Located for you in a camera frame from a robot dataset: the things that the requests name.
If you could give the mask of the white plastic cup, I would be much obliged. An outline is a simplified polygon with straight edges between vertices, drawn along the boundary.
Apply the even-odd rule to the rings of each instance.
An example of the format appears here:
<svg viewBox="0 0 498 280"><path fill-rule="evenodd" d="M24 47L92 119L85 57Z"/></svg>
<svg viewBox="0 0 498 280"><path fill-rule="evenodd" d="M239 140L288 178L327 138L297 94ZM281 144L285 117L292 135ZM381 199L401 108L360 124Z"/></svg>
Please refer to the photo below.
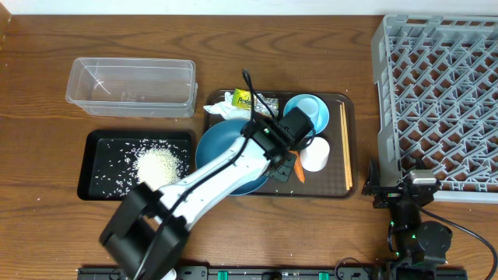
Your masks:
<svg viewBox="0 0 498 280"><path fill-rule="evenodd" d="M311 144L300 151L302 167L310 172L323 170L327 164L330 145L321 137L316 137Z"/></svg>

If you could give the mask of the light blue cup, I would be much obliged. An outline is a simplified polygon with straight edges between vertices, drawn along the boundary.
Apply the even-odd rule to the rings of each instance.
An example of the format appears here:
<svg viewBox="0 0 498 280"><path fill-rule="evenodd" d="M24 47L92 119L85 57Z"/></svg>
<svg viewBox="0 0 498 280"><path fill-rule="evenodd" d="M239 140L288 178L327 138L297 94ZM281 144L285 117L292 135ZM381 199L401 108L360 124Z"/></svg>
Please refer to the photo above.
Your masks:
<svg viewBox="0 0 498 280"><path fill-rule="evenodd" d="M296 104L309 118L313 123L316 123L319 115L319 104L312 97L304 97L299 100Z"/></svg>

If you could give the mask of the light blue small bowl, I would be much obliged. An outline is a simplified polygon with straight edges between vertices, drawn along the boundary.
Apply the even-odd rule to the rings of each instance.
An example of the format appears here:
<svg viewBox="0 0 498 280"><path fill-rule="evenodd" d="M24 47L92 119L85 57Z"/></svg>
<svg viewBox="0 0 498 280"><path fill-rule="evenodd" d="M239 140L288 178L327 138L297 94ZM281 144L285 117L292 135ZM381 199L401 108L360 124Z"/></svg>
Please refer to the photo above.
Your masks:
<svg viewBox="0 0 498 280"><path fill-rule="evenodd" d="M315 98L315 100L318 102L319 104L319 115L318 115L318 120L316 123L313 123L312 121L312 124L314 125L314 132L315 134L319 134L321 133L328 125L328 121L329 121L329 110L328 110L328 107L327 105L325 104L325 102L320 99L318 96L315 96L315 95L311 95L311 94L299 94L299 95L296 95L294 97L292 97L287 103L286 105L284 106L284 109L283 109L283 114L286 115L287 113L289 113L294 107L297 107L296 104L299 100L303 99L304 97L312 97L312 98Z"/></svg>

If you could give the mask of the dark blue plate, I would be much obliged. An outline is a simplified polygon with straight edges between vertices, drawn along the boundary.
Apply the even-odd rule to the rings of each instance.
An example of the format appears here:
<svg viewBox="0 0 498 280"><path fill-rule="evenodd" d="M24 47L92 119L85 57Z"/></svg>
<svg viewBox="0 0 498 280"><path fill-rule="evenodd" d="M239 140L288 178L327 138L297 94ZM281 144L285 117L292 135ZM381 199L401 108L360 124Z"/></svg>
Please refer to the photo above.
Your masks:
<svg viewBox="0 0 498 280"><path fill-rule="evenodd" d="M236 138L240 136L240 131L246 123L247 120L244 119L233 119L222 121L208 129L201 137L196 149L196 168L199 169L205 166L225 152L234 143ZM237 188L230 195L241 196L250 194L263 186L267 180L268 177L261 176L257 180L253 180Z"/></svg>

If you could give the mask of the pile of white rice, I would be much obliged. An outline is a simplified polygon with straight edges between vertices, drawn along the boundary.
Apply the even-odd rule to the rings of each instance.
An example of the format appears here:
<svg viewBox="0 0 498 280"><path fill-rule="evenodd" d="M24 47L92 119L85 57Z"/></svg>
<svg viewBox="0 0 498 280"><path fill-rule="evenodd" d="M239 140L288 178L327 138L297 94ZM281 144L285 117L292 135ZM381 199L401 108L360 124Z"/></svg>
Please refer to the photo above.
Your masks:
<svg viewBox="0 0 498 280"><path fill-rule="evenodd" d="M121 199L143 182L153 189L173 183L190 169L190 147L186 140L102 139L91 171L90 193Z"/></svg>

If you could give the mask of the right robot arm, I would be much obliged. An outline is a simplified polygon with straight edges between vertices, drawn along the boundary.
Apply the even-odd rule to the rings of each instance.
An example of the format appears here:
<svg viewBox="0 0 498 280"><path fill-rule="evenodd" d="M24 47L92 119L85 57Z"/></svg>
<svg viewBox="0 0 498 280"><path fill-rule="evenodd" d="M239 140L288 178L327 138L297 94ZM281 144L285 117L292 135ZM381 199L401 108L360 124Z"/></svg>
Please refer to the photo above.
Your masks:
<svg viewBox="0 0 498 280"><path fill-rule="evenodd" d="M423 221L421 209L433 201L440 186L431 170L412 170L394 186L383 187L377 161L372 159L362 194L373 197L374 208L386 208L391 217L388 248L396 254L375 266L372 279L435 279L446 262L452 231L434 221Z"/></svg>

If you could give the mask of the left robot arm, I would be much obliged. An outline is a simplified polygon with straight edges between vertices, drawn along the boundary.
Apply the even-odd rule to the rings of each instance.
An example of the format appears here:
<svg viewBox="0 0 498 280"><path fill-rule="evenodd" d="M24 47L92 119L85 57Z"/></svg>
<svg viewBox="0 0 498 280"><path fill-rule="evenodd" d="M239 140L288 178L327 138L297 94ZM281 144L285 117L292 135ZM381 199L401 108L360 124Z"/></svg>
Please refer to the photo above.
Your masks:
<svg viewBox="0 0 498 280"><path fill-rule="evenodd" d="M214 160L172 184L132 189L100 234L100 243L131 279L162 279L182 255L194 224L237 188L271 172L278 180L314 130L294 107L282 118L255 114L233 144Z"/></svg>

